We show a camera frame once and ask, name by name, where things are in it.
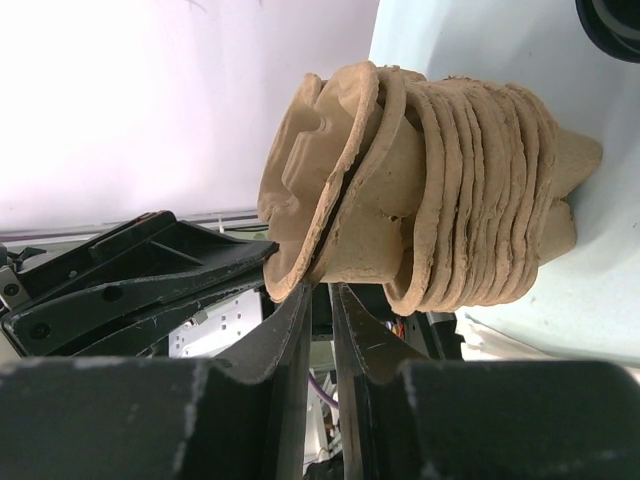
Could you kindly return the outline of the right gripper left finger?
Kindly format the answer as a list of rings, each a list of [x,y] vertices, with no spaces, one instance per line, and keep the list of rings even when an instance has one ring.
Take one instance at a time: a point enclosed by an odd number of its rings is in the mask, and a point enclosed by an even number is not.
[[[5,479],[298,479],[312,289],[213,358],[33,358],[1,369]]]

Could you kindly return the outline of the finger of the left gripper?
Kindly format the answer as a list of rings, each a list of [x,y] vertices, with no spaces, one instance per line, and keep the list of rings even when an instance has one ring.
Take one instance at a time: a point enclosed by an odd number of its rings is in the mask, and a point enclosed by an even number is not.
[[[262,283],[260,261],[110,282],[7,314],[2,327],[22,357],[136,356]]]
[[[170,211],[144,214],[62,253],[27,247],[9,254],[9,298],[49,300],[110,282],[212,270],[214,277],[260,266],[277,250],[179,220]]]

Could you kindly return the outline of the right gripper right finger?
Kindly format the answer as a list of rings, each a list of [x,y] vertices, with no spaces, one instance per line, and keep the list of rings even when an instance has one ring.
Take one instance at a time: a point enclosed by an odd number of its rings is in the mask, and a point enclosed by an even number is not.
[[[593,361],[431,360],[330,289],[349,479],[635,479],[639,386]]]

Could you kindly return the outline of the single brown pulp carrier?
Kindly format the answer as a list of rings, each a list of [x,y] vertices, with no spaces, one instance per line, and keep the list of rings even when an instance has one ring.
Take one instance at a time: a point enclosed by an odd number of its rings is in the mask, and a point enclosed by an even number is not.
[[[425,138],[407,111],[424,75],[370,61],[324,80],[306,74],[263,171],[258,214],[279,249],[265,263],[271,299],[302,280],[386,284],[404,255],[403,221],[425,182]]]

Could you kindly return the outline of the brown pulp cup carrier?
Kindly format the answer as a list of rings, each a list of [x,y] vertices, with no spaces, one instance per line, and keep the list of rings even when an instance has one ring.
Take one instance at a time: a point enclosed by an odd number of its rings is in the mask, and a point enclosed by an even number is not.
[[[577,232],[568,195],[603,149],[513,83],[382,71],[391,160],[409,181],[402,254],[384,291],[401,315],[511,303]]]

